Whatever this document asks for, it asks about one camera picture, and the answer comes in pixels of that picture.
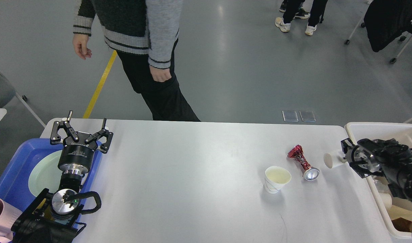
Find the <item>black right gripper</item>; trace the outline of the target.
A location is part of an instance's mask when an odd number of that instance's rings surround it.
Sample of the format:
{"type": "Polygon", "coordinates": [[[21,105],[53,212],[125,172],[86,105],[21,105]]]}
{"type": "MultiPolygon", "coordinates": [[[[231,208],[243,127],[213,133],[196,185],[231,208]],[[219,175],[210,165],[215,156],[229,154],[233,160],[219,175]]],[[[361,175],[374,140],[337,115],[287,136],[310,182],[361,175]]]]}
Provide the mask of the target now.
{"type": "Polygon", "coordinates": [[[348,137],[341,141],[342,159],[349,159],[349,166],[360,178],[383,176],[383,169],[374,156],[355,145],[348,137]]]}

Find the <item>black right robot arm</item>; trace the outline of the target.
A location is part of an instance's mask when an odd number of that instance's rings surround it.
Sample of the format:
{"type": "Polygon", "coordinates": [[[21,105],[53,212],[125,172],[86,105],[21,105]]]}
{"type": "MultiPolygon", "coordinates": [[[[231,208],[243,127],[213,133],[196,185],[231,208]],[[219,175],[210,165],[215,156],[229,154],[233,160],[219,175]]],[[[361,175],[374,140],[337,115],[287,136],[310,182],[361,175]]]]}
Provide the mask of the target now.
{"type": "Polygon", "coordinates": [[[412,148],[395,139],[361,139],[356,144],[346,138],[342,152],[349,166],[361,178],[382,176],[394,197],[412,203],[412,148]]]}

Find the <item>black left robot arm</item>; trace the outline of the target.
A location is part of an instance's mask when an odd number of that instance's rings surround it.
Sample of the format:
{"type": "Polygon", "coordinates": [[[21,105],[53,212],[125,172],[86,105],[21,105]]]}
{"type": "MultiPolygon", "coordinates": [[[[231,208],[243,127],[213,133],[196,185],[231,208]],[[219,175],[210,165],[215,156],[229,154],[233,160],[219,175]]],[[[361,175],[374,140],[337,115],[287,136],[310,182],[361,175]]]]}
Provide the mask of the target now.
{"type": "Polygon", "coordinates": [[[71,243],[86,227],[79,222],[81,214],[92,214],[101,208],[97,192],[83,191],[83,184],[93,168],[97,151],[109,151],[113,132],[102,127],[94,134],[75,131],[70,124],[72,111],[65,120],[53,123],[50,144],[62,144],[58,162],[62,172],[59,187],[51,193],[43,189],[27,209],[15,220],[14,243],[71,243]]]}

